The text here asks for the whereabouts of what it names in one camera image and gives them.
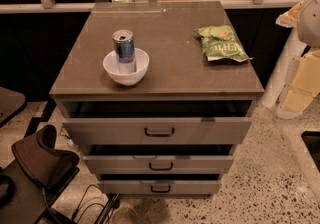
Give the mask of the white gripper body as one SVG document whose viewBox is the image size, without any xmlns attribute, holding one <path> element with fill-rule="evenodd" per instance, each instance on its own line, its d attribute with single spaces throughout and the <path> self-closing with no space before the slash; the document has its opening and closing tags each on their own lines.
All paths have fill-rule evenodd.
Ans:
<svg viewBox="0 0 320 224">
<path fill-rule="evenodd" d="M 301 115 L 320 93 L 320 49 L 311 47 L 290 65 L 276 113 L 279 118 Z"/>
</svg>

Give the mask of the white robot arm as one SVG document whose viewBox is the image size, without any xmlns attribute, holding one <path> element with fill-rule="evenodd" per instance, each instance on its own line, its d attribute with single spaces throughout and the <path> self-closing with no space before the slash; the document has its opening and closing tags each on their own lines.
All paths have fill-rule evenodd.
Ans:
<svg viewBox="0 0 320 224">
<path fill-rule="evenodd" d="M 310 47 L 289 65 L 276 109 L 280 118 L 293 119 L 320 93 L 320 0 L 303 0 L 281 15 L 280 21 L 296 21 L 298 39 Z"/>
</svg>

